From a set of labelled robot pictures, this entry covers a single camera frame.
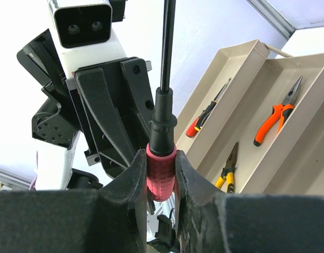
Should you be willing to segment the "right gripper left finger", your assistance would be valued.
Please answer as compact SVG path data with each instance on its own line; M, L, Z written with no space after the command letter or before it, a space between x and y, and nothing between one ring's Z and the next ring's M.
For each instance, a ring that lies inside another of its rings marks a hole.
M0 192L0 252L146 252L146 153L101 190Z

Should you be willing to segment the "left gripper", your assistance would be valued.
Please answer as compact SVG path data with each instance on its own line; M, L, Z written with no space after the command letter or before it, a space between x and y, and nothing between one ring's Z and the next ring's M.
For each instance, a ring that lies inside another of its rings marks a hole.
M116 178L150 137L154 103L145 60L130 57L82 67L66 85L89 146L89 165L101 163Z

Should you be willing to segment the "yellow handled pliers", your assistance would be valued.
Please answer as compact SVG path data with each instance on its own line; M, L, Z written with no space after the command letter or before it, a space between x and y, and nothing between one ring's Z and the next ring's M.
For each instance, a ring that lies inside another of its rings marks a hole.
M224 183L226 182L227 193L234 193L235 191L234 174L236 170L235 166L237 164L238 148L239 148L239 143L236 142L226 160L225 167L223 167L219 178L214 184L218 189L221 189Z

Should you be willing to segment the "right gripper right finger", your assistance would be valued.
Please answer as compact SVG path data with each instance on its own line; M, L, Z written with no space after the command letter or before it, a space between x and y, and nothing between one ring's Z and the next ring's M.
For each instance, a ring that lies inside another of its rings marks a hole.
M224 193L175 158L181 252L324 252L324 197Z

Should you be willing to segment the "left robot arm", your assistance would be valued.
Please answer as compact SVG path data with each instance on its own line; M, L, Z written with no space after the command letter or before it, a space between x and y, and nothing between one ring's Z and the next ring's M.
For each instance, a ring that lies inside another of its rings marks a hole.
M101 188L98 178L73 168L83 134L88 165L116 178L149 141L154 103L148 63L126 57L115 36L102 44L68 50L69 64L49 30L17 54L47 99L32 118L37 142L36 190Z

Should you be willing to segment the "translucent brown toolbox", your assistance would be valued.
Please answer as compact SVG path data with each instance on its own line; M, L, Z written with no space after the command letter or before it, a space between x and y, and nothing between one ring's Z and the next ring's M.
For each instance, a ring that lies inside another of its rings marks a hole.
M275 142L284 152L265 193L324 196L324 67Z

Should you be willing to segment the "red handled screwdriver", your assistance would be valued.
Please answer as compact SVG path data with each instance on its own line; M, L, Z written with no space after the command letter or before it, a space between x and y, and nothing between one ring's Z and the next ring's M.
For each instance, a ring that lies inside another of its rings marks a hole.
M216 106L218 102L218 98L222 95L224 90L227 88L229 83L231 82L231 78L228 79L227 83L221 88L219 93L215 96L215 98L210 102L210 104L206 107L205 110L192 122L192 124L187 129L185 135L189 138L193 138L203 127L205 121L209 117L210 113Z

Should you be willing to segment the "orange handled long-nose pliers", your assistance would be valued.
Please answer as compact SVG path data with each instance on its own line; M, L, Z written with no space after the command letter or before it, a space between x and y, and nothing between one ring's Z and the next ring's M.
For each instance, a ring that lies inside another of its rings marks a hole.
M299 95L300 85L302 83L303 76L300 76L291 89L288 91L283 101L280 104L272 106L272 112L270 116L262 123L253 140L253 144L256 147L262 145L268 131L274 126L274 124L279 121L278 131L284 126L285 122L288 120L290 114L294 110L295 103Z

